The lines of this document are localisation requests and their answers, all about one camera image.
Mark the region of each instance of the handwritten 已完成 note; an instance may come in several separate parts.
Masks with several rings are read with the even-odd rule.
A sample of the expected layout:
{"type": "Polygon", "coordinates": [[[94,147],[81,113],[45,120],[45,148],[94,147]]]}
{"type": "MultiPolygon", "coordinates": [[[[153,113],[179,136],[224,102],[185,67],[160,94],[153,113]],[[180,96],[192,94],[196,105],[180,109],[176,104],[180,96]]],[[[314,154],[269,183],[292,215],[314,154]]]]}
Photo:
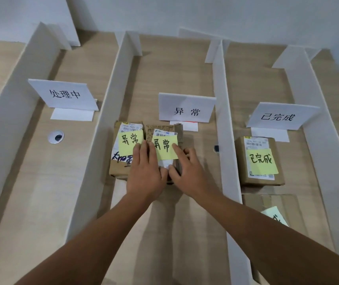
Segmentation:
{"type": "Polygon", "coordinates": [[[135,144],[143,142],[143,130],[118,133],[118,146],[120,156],[133,154],[135,144]]]}
{"type": "Polygon", "coordinates": [[[177,145],[177,135],[174,136],[153,136],[152,142],[156,148],[158,160],[178,159],[172,144],[177,145]]]}
{"type": "Polygon", "coordinates": [[[279,174],[271,149],[246,150],[253,175],[279,174]]]}

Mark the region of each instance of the forearm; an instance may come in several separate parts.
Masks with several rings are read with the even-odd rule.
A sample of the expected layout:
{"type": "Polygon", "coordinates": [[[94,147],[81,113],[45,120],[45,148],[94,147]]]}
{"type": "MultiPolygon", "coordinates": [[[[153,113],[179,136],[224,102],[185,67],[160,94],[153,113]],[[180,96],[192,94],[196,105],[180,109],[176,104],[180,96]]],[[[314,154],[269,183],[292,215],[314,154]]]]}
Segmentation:
{"type": "Polygon", "coordinates": [[[197,196],[270,284],[339,283],[339,256],[219,191],[197,196]]]}
{"type": "Polygon", "coordinates": [[[141,196],[125,195],[17,285],[101,284],[120,245],[149,204],[141,196]]]}

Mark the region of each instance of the cardboard box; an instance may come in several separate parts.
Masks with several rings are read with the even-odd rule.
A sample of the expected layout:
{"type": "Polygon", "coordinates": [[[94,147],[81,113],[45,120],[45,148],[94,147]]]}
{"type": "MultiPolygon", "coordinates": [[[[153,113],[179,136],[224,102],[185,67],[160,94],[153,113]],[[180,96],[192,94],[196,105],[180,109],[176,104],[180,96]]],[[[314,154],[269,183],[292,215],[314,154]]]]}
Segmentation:
{"type": "MultiPolygon", "coordinates": [[[[114,136],[113,136],[113,145],[115,143],[115,139],[118,135],[118,130],[122,122],[117,121],[114,124],[114,136]]],[[[177,142],[180,148],[182,148],[183,143],[183,125],[176,124],[176,125],[147,125],[143,126],[143,131],[145,135],[145,140],[151,141],[153,131],[155,129],[160,129],[163,131],[168,132],[176,132],[177,133],[177,142]]],[[[181,172],[181,166],[178,160],[174,160],[173,165],[175,168],[181,172]]],[[[131,164],[128,164],[126,162],[122,162],[118,159],[114,159],[110,161],[110,168],[109,168],[109,174],[117,179],[127,180],[128,174],[130,172],[131,164]]]]}
{"type": "Polygon", "coordinates": [[[235,140],[235,150],[237,153],[237,162],[238,162],[238,172],[239,172],[239,181],[241,185],[256,185],[256,186],[265,186],[265,185],[273,185],[279,186],[284,185],[284,174],[281,168],[280,156],[278,150],[276,148],[276,142],[273,138],[264,138],[264,137],[250,137],[250,136],[242,136],[235,140]],[[276,167],[278,168],[279,173],[274,174],[272,176],[262,177],[264,179],[259,179],[258,177],[250,174],[247,168],[247,159],[246,159],[246,147],[245,147],[245,139],[246,142],[252,140],[259,141],[262,139],[267,139],[269,148],[272,151],[273,158],[275,160],[276,167]]]}
{"type": "MultiPolygon", "coordinates": [[[[135,124],[143,124],[143,122],[131,122],[135,124]]],[[[113,145],[115,143],[115,139],[117,138],[119,127],[122,124],[120,121],[116,121],[114,124],[114,135],[113,135],[113,145]]],[[[110,160],[110,168],[109,174],[117,179],[127,180],[127,176],[130,172],[131,164],[120,161],[118,157],[116,159],[110,160]]]]}
{"type": "MultiPolygon", "coordinates": [[[[273,206],[277,206],[280,214],[284,217],[290,228],[308,236],[304,218],[301,214],[300,206],[296,195],[258,195],[242,194],[243,204],[262,212],[273,206]]],[[[251,264],[252,278],[259,284],[268,284],[262,275],[251,264]]]]}
{"type": "MultiPolygon", "coordinates": [[[[175,124],[175,125],[146,125],[144,127],[145,135],[147,141],[152,141],[153,132],[155,129],[168,131],[168,132],[176,132],[177,133],[177,144],[180,148],[183,148],[183,125],[175,124]]],[[[177,171],[181,174],[181,165],[178,159],[173,160],[173,166],[177,169],[177,171]]],[[[167,184],[173,184],[171,178],[168,175],[167,184]]]]}

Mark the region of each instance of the white paper card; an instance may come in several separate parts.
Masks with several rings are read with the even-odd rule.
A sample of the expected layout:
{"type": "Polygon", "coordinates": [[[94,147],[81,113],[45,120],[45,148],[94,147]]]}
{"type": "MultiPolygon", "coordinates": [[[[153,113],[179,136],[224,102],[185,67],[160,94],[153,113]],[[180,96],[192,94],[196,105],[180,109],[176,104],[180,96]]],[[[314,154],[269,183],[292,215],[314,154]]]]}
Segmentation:
{"type": "Polygon", "coordinates": [[[36,79],[28,79],[28,82],[51,108],[98,111],[96,101],[84,83],[36,79]]]}
{"type": "Polygon", "coordinates": [[[319,110],[319,107],[309,105],[260,102],[247,127],[298,130],[319,110]]]}
{"type": "Polygon", "coordinates": [[[198,123],[197,122],[187,122],[187,121],[169,121],[169,124],[183,124],[183,131],[194,131],[198,132],[198,123]]]}
{"type": "Polygon", "coordinates": [[[159,120],[208,123],[215,103],[215,97],[159,93],[159,120]]]}
{"type": "Polygon", "coordinates": [[[277,142],[289,142],[288,131],[282,129],[251,127],[251,135],[254,137],[274,138],[277,142]]]}
{"type": "Polygon", "coordinates": [[[93,110],[55,108],[51,119],[71,121],[93,121],[93,110]]]}

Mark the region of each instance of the white divider panel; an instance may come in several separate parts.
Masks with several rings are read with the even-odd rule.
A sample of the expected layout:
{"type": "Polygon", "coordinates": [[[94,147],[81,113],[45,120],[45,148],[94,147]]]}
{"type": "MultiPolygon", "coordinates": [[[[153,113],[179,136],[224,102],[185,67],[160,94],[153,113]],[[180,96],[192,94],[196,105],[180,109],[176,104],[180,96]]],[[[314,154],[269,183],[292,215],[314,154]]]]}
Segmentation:
{"type": "Polygon", "coordinates": [[[321,107],[321,114],[304,124],[303,129],[324,199],[335,249],[339,254],[338,133],[304,48],[288,46],[274,67],[285,69],[296,104],[321,107]]]}
{"type": "Polygon", "coordinates": [[[47,79],[60,46],[39,23],[0,92],[0,195],[39,100],[27,79],[47,79]]]}
{"type": "MultiPolygon", "coordinates": [[[[226,197],[242,203],[222,41],[219,42],[213,61],[213,85],[217,98],[215,108],[222,191],[226,197]]],[[[231,284],[250,284],[252,277],[249,260],[232,237],[226,234],[231,284]]]]}
{"type": "Polygon", "coordinates": [[[224,55],[226,54],[228,47],[230,45],[230,40],[228,40],[224,37],[217,36],[217,35],[210,35],[210,34],[207,34],[207,33],[202,33],[202,32],[199,32],[199,31],[190,30],[190,29],[186,29],[186,28],[179,28],[178,36],[180,38],[207,39],[207,40],[210,39],[211,40],[210,46],[209,46],[209,50],[206,54],[205,63],[213,63],[214,56],[217,52],[217,48],[218,48],[221,40],[222,40],[222,48],[223,48],[224,55]]]}
{"type": "Polygon", "coordinates": [[[106,175],[108,174],[114,123],[118,120],[122,108],[131,63],[134,56],[142,55],[137,33],[125,32],[119,44],[119,50],[91,144],[85,175],[68,227],[67,241],[72,239],[96,217],[106,175]]]}

